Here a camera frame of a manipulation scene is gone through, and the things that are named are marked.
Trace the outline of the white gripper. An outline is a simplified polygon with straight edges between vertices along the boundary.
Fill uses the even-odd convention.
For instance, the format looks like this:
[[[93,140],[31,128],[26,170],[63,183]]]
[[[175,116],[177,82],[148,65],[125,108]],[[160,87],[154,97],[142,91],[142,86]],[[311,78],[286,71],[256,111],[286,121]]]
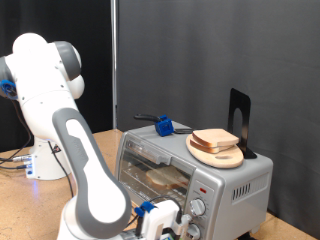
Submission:
[[[141,230],[142,238],[144,240],[160,240],[164,229],[178,229],[178,223],[176,221],[178,211],[179,207],[172,200],[157,203],[152,210],[146,212],[144,215]],[[187,232],[191,220],[192,217],[189,214],[184,214],[181,217],[181,234]]]

